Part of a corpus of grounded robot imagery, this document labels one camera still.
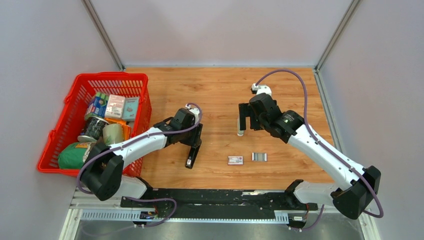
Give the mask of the black stapler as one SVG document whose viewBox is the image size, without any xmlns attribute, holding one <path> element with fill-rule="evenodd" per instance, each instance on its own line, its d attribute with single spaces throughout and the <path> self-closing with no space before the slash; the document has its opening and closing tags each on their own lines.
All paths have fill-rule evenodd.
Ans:
<svg viewBox="0 0 424 240">
<path fill-rule="evenodd" d="M 187 160 L 185 162 L 185 167 L 187 169 L 192 169 L 194 167 L 197 155 L 199 153 L 201 145 L 198 146 L 191 146 L 189 153 L 188 153 L 188 157 Z"/>
</svg>

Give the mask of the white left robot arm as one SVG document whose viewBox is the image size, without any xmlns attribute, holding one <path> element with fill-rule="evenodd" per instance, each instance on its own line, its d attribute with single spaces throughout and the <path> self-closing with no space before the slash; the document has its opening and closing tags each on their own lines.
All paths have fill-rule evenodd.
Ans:
<svg viewBox="0 0 424 240">
<path fill-rule="evenodd" d="M 124 169 L 142 157 L 176 143 L 190 147 L 185 167 L 192 169 L 202 144 L 201 119 L 201 108 L 188 103 L 175 116 L 154 124 L 129 140 L 112 145 L 96 143 L 77 175 L 77 187 L 100 201 L 133 198 L 140 207 L 148 207 L 153 194 L 147 190 L 147 184 L 138 177 L 125 176 Z"/>
</svg>

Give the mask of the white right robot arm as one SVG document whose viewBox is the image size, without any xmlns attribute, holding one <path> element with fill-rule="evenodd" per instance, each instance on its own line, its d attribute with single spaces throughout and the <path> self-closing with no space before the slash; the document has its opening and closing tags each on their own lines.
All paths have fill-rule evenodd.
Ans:
<svg viewBox="0 0 424 240">
<path fill-rule="evenodd" d="M 299 209 L 303 204 L 321 204 L 335 207 L 345 217 L 356 220 L 378 194 L 381 171 L 375 166 L 364 167 L 343 155 L 324 140 L 307 121 L 293 110 L 282 112 L 269 94 L 260 93 L 248 103 L 240 103 L 239 131 L 265 130 L 318 164 L 333 183 L 313 183 L 302 179 L 286 188 L 286 205 Z"/>
</svg>

